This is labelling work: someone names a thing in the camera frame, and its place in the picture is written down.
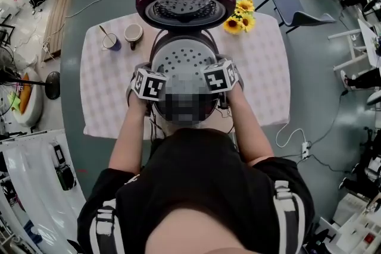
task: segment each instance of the rice cooker lid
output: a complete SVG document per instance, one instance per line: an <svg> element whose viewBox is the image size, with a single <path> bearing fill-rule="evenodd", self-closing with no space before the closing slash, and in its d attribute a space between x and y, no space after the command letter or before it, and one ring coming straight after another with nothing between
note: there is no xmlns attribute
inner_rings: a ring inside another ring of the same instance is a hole
<svg viewBox="0 0 381 254"><path fill-rule="evenodd" d="M178 33L216 27L233 14L235 5L236 0L136 0L148 24Z"/></svg>

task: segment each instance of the white tablecloth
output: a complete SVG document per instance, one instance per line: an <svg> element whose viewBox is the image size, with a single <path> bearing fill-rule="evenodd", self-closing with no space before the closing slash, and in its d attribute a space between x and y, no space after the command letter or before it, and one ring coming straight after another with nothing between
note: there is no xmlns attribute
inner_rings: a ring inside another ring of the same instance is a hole
<svg viewBox="0 0 381 254"><path fill-rule="evenodd" d="M222 26L211 29L219 52L233 58L245 83L245 96L261 126L285 123L290 108L290 77L286 49L275 18L255 13L256 26L249 33L234 36ZM124 30L139 23L144 30L142 41L132 51L124 39ZM101 26L120 39L118 52L102 47L104 34L99 26L91 27L85 37L80 70L80 91L84 134L95 137L118 137L126 111L126 89L135 65L149 60L158 29L146 24L138 14L110 20ZM203 127L229 131L232 119L214 111ZM144 138L151 135L149 122Z"/></svg>

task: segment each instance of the desk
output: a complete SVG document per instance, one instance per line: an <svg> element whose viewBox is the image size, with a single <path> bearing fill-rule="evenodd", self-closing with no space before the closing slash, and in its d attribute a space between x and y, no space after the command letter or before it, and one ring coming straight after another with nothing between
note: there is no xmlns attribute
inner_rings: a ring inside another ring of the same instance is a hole
<svg viewBox="0 0 381 254"><path fill-rule="evenodd" d="M255 13L255 29L234 36L222 26L211 29L219 53L233 58L245 82L245 96L264 125L288 122L290 108L290 77L285 45L275 18ZM124 30L139 23L143 39L135 51L124 40ZM104 35L99 26L91 27L85 36L80 68L80 93L85 119L84 134L116 139L127 111L126 89L134 67L147 62L153 41L158 33L138 14L102 23L108 33L116 34L122 44L118 52L103 51ZM228 132L232 119L217 111L201 123L201 128ZM151 136L151 126L145 121L144 139Z"/></svg>
<svg viewBox="0 0 381 254"><path fill-rule="evenodd" d="M377 37L377 34L375 34L369 27L360 19L358 19L358 23L360 25L360 29L356 30L351 30L343 33L338 33L335 35L328 36L328 39L334 39L337 37L343 37L346 36L348 43L349 43L349 51L351 53L351 60L344 62L343 64L334 66L333 70L341 70L344 67L347 67L351 64L354 64L355 62L361 61L364 58L368 58L369 64L372 67L378 67L379 65L377 64L379 61L379 56L376 55L376 48L374 47L373 44L373 38ZM353 45L353 41L351 39L352 35L361 33L365 42L365 46L357 46L355 47ZM361 53L360 56L356 56L355 51Z"/></svg>

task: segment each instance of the floor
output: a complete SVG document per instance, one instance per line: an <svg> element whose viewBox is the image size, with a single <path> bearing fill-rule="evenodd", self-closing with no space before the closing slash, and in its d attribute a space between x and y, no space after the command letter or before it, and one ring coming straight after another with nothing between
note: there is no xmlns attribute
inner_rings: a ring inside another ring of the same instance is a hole
<svg viewBox="0 0 381 254"><path fill-rule="evenodd" d="M94 0L72 0L68 14L74 14ZM254 0L258 5L263 0ZM339 17L340 6L336 0L301 0L311 15L320 16L326 12ZM87 8L65 24L65 37L61 60L61 93L66 135L72 159L77 168L81 187L88 196L101 170L107 164L114 140L99 139L83 135L85 126L80 99L80 60L83 39L88 28L101 22L136 12L135 0L103 0ZM268 3L260 12L273 15L273 6ZM339 106L343 84L333 66L349 59L345 39L328 41L328 35L343 32L346 27L358 27L351 17L353 10L344 13L344 24L337 22L319 27L302 27L285 34L291 77L291 121L281 132L278 141L283 144L296 128L303 128L307 140L315 141L330 127ZM348 74L366 67L361 63L351 67ZM370 92L351 92L341 99L339 115L332 131L310 150L319 160L328 163L334 170L350 170L359 159L359 143L365 139L364 126L374 126L374 111L365 106ZM264 131L276 156L298 154L302 136L297 133L289 144L280 149L275 144L275 136L281 126L267 126ZM145 152L149 143L145 143ZM331 218L344 195L338 191L343 178L340 172L333 172L310 158L298 165L311 190L316 205L316 214Z"/></svg>
<svg viewBox="0 0 381 254"><path fill-rule="evenodd" d="M42 11L36 11L36 13L32 15L32 8L29 3L26 2L22 6L20 12L7 22L9 25L15 26L15 30L11 37L12 50L14 50L16 54L21 55L27 62L33 62L37 56L38 59L35 65L35 70L43 81L50 72L60 71L61 64L60 58L46 63L40 62L45 27L53 4L54 0L46 0L38 7L38 10L41 9ZM61 98L52 101L44 94L43 102L43 112L37 123L36 130L56 130L64 128ZM5 122L7 122L6 129L8 132L30 131L29 128L17 124L13 119L11 112L5 114L4 118Z"/></svg>

